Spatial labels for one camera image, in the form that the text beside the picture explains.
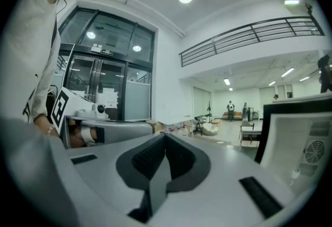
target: door frame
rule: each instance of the door frame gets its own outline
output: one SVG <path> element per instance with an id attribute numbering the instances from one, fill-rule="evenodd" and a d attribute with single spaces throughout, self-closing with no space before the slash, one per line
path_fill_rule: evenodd
<path id="1" fill-rule="evenodd" d="M 100 75 L 101 75 L 101 70 L 103 67 L 103 64 L 108 64 L 108 65 L 113 65 L 121 68 L 121 78 L 120 78 L 120 85 L 119 85 L 119 95 L 118 95 L 118 121 L 124 121 L 124 111 L 123 111 L 123 103 L 125 102 L 122 97 L 124 97 L 123 91 L 123 84 L 124 84 L 124 76 L 125 76 L 125 69 L 126 69 L 126 64 L 125 63 L 120 63 L 120 62 L 114 62 L 114 61 L 109 61 L 107 59 L 99 58 L 98 59 L 98 65 L 96 69 L 96 74 L 93 82 L 93 87 L 92 87 L 92 102 L 96 103 L 96 96 L 99 90 L 99 84 L 100 84 Z"/>
<path id="2" fill-rule="evenodd" d="M 69 82 L 70 82 L 70 78 L 73 72 L 73 66 L 75 63 L 75 60 L 81 60 L 81 61 L 91 61 L 92 62 L 92 66 L 91 66 L 91 70 L 90 70 L 90 74 L 89 74 L 89 86 L 87 89 L 87 93 L 86 93 L 86 99 L 92 101 L 92 91 L 93 88 L 91 88 L 91 86 L 93 86 L 93 82 L 94 82 L 94 78 L 95 78 L 95 73 L 96 73 L 96 67 L 98 64 L 98 58 L 95 57 L 88 57 L 88 56 L 82 56 L 82 55 L 78 55 L 76 53 L 73 53 L 71 59 L 69 60 L 70 65 L 69 65 L 69 69 L 66 75 L 66 80 L 65 80 L 65 88 L 69 87 Z"/>

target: hand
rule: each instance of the hand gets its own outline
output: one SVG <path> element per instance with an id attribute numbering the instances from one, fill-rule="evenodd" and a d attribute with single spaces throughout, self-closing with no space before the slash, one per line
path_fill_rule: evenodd
<path id="1" fill-rule="evenodd" d="M 96 134 L 95 128 L 90 128 L 90 134 L 94 140 L 97 140 L 97 134 Z M 71 130 L 70 142 L 71 142 L 72 148 L 74 148 L 74 149 L 82 148 L 83 146 L 86 145 L 85 141 L 82 137 L 82 134 L 81 134 L 81 126 L 75 126 L 73 128 L 73 130 Z"/>

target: person standing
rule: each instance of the person standing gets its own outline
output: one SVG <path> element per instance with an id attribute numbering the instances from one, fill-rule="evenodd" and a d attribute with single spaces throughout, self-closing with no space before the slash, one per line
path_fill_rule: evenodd
<path id="1" fill-rule="evenodd" d="M 248 106 L 247 103 L 244 103 L 243 109 L 242 109 L 242 119 L 245 120 L 248 117 Z"/>
<path id="2" fill-rule="evenodd" d="M 330 61 L 329 55 L 325 55 L 318 61 L 318 68 L 322 72 L 320 77 L 320 83 L 322 84 L 321 93 L 327 92 L 328 89 L 332 91 L 332 75 L 329 66 L 329 61 Z"/>
<path id="3" fill-rule="evenodd" d="M 228 121 L 234 121 L 234 109 L 235 106 L 232 103 L 232 101 L 229 101 L 229 104 L 227 105 L 227 110 L 228 110 Z"/>

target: fan grille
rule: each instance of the fan grille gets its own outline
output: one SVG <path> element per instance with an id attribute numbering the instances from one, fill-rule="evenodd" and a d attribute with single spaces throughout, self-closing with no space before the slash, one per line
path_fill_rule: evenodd
<path id="1" fill-rule="evenodd" d="M 324 143 L 321 141 L 312 142 L 306 150 L 306 160 L 308 163 L 317 163 L 324 155 Z"/>

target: glass door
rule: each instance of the glass door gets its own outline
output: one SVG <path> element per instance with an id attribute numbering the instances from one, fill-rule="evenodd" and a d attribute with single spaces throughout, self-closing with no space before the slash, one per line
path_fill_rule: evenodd
<path id="1" fill-rule="evenodd" d="M 92 102 L 105 105 L 111 120 L 122 120 L 122 86 L 125 64 L 99 59 Z"/>
<path id="2" fill-rule="evenodd" d="M 70 63 L 66 88 L 93 101 L 93 83 L 98 58 L 74 55 Z"/>

